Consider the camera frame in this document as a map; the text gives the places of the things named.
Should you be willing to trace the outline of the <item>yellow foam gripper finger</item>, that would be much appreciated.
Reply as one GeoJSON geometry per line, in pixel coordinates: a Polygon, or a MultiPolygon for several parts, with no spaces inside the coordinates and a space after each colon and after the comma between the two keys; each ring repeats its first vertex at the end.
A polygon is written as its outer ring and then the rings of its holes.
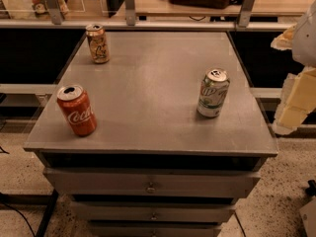
{"type": "Polygon", "coordinates": [[[279,135],[291,134],[315,110],[316,68],[305,66],[298,75],[289,73],[283,82],[273,131],[279,135]]]}

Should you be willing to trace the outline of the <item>white robot base corner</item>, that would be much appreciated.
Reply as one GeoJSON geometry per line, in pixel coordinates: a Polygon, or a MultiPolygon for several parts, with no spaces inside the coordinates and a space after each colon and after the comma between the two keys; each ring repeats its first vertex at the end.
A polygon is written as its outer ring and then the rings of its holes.
{"type": "Polygon", "coordinates": [[[310,201],[299,209],[307,237],[316,237],[316,181],[309,180],[305,189],[310,201]]]}

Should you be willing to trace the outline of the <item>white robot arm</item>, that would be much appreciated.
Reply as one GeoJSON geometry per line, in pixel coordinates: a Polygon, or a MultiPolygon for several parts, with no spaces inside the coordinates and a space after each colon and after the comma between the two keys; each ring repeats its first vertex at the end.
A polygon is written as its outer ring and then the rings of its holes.
{"type": "Polygon", "coordinates": [[[273,131],[288,135],[316,110],[316,1],[294,26],[274,38],[271,47],[290,49],[293,60],[304,66],[297,75],[287,75],[276,108],[273,131]]]}

